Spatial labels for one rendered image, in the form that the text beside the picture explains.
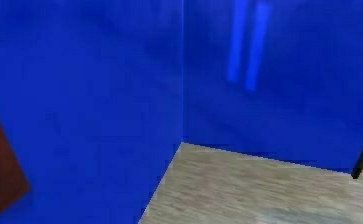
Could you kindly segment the dark brown wooden cabinet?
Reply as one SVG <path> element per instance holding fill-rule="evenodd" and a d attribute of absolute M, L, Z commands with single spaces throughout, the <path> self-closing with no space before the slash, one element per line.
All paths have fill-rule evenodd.
<path fill-rule="evenodd" d="M 28 180 L 0 124 L 0 214 L 29 190 Z"/>

